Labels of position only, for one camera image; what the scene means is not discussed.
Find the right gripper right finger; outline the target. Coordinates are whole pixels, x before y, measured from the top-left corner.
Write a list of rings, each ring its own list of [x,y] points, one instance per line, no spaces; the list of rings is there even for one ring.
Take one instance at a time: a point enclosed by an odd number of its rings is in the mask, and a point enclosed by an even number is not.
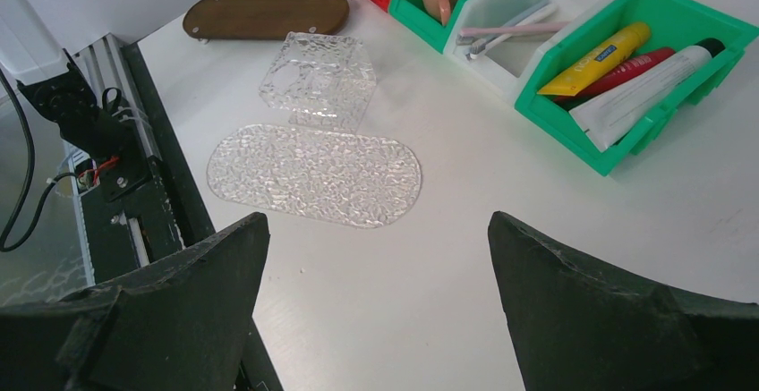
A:
[[[504,212],[488,240],[526,389],[757,389],[756,304],[639,276]]]

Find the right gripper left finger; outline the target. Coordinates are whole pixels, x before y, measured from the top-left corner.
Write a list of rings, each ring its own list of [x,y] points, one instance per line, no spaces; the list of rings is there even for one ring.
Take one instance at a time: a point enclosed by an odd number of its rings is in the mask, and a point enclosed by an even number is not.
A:
[[[2,389],[269,389],[252,320],[269,241],[253,213],[60,300],[3,308]]]

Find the clear acrylic holder box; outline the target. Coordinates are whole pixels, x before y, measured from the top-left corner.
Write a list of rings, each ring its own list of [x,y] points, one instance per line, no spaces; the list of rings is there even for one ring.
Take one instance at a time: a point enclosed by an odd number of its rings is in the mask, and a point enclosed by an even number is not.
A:
[[[289,123],[355,133],[377,86],[369,54],[358,38],[290,32],[259,86]]]

